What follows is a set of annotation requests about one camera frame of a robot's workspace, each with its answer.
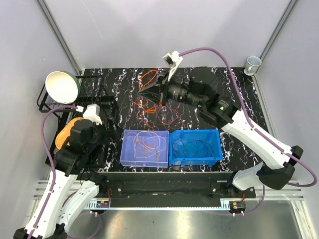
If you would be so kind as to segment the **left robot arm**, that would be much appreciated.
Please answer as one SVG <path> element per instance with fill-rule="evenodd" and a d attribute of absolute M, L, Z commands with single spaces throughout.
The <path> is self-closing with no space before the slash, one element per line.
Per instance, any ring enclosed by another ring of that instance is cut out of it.
<path fill-rule="evenodd" d="M 35 213 L 15 239 L 65 239 L 85 206 L 95 197 L 111 195 L 107 177 L 89 168 L 92 154 L 109 142 L 106 128 L 89 119 L 75 122 L 63 146 L 49 156 L 50 172 L 44 194 Z"/>

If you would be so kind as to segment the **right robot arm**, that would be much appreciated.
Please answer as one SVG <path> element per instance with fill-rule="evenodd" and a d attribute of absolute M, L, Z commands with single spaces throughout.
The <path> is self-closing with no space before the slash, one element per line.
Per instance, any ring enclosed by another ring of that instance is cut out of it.
<path fill-rule="evenodd" d="M 138 94 L 161 106 L 174 100 L 199 108 L 205 122 L 234 136 L 262 159 L 254 167 L 232 173 L 226 185 L 229 196 L 238 197 L 244 190 L 262 184 L 281 190 L 295 172 L 296 162 L 292 158 L 300 158 L 303 150 L 277 141 L 247 118 L 239 103 L 216 91 L 215 81 L 214 78 L 192 76 L 187 83 L 179 82 L 173 79 L 170 70 L 166 70 Z"/>

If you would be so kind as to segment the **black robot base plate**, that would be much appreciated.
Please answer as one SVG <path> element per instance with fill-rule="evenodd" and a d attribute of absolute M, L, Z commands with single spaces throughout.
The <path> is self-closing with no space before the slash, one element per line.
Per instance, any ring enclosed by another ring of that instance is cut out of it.
<path fill-rule="evenodd" d="M 108 172 L 102 174 L 101 195 L 110 189 L 112 209 L 209 209 L 222 199 L 254 199 L 254 187 L 227 189 L 228 172 Z"/>

